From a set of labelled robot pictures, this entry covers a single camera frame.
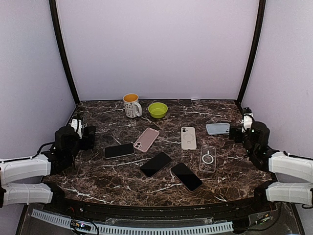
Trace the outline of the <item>beige phone case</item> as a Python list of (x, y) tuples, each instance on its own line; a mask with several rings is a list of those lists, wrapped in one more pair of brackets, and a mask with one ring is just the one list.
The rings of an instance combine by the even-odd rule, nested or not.
[(181, 148), (182, 150), (196, 150), (196, 131), (194, 127), (181, 127)]

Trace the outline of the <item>pink phone case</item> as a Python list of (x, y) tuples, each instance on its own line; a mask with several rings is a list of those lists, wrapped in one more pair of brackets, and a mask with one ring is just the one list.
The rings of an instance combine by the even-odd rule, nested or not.
[(136, 150), (146, 153), (158, 136), (159, 136), (158, 130), (148, 127), (135, 141), (134, 148)]

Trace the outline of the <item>white smartphone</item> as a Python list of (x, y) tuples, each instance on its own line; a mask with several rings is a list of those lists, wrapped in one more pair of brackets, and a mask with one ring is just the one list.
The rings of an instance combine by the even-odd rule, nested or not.
[(151, 178), (166, 167), (171, 161), (171, 157), (164, 152), (160, 152), (139, 169), (147, 178)]

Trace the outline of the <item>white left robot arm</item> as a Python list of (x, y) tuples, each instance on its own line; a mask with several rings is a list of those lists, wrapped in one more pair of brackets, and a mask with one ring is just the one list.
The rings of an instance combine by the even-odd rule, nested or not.
[(66, 213), (69, 203), (55, 183), (18, 183), (32, 177), (56, 175), (74, 165), (83, 140), (82, 128), (64, 126), (55, 141), (43, 144), (34, 156), (0, 161), (0, 206), (42, 203)]

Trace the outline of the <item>clear purple phone case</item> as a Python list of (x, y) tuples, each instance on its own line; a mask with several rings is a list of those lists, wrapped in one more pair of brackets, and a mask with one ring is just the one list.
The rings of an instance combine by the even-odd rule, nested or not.
[(201, 147), (199, 170), (213, 174), (216, 171), (216, 148), (208, 145)]

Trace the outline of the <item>pink smartphone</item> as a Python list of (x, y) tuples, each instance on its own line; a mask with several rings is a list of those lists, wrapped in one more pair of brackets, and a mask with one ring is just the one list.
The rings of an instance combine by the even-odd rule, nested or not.
[(124, 157), (132, 154), (134, 154), (134, 146), (132, 143), (121, 144), (105, 148), (106, 159)]

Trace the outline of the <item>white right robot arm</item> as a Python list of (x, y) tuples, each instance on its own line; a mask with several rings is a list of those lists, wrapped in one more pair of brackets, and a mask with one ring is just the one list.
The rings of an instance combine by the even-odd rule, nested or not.
[(255, 188), (250, 209), (261, 212), (268, 202), (300, 204), (305, 209), (313, 207), (313, 160), (292, 155), (268, 145), (270, 129), (262, 122), (253, 121), (248, 127), (231, 126), (229, 138), (242, 143), (252, 164), (263, 172), (285, 174), (304, 180), (303, 183), (283, 183), (277, 178)]

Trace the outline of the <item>light blue phone case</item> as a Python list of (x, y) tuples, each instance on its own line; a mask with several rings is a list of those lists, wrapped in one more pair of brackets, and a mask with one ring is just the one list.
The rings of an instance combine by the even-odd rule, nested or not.
[(224, 135), (230, 130), (229, 123), (210, 123), (206, 124), (206, 130), (209, 135)]

